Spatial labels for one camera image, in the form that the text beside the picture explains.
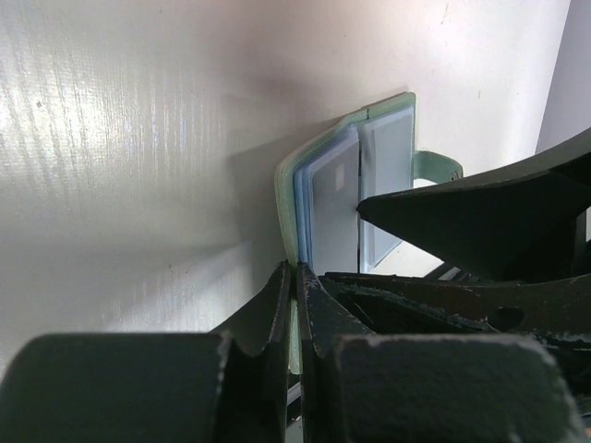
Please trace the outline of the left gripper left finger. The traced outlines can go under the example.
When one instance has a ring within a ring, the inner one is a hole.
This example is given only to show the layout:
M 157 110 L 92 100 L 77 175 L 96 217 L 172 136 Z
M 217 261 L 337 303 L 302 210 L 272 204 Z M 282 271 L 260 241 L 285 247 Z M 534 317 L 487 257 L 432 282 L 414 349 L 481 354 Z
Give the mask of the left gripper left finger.
M 281 442 L 291 269 L 207 332 L 56 333 L 1 384 L 5 442 Z

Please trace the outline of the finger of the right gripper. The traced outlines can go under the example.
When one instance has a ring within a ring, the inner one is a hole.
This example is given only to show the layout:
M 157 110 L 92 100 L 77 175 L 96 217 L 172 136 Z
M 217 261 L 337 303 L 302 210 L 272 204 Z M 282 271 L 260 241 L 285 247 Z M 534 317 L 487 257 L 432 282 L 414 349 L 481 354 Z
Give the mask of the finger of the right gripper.
M 379 334 L 508 333 L 539 341 L 570 383 L 590 380 L 590 277 L 429 281 L 332 272 L 327 292 Z
M 546 281 L 587 268 L 590 136 L 436 186 L 363 200 L 362 220 L 494 281 Z

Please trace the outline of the green leather card holder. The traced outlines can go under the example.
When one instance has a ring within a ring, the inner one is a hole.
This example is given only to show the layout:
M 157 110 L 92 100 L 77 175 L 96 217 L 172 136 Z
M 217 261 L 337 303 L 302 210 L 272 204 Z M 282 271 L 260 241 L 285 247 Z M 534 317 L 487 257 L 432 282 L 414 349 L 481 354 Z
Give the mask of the green leather card holder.
M 342 142 L 358 142 L 358 197 L 356 206 L 364 200 L 361 197 L 361 141 L 360 127 L 367 121 L 411 108 L 414 114 L 414 147 L 411 163 L 413 187 L 416 180 L 427 180 L 441 184 L 457 180 L 464 174 L 463 166 L 454 159 L 428 150 L 416 149 L 416 95 L 403 92 L 381 102 L 376 102 L 342 117 L 337 123 L 319 136 L 292 152 L 277 167 L 274 187 L 278 219 L 283 245 L 289 263 L 307 263 L 312 268 L 312 198 L 310 166 Z M 360 270 L 360 225 L 357 216 L 357 266 Z

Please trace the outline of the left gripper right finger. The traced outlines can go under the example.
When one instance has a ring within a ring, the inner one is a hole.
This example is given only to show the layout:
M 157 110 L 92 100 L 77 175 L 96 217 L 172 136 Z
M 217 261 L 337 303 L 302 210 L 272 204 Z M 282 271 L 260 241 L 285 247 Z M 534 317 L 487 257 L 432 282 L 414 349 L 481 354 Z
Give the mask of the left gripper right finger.
M 574 442 L 555 359 L 503 334 L 379 335 L 296 271 L 306 442 Z

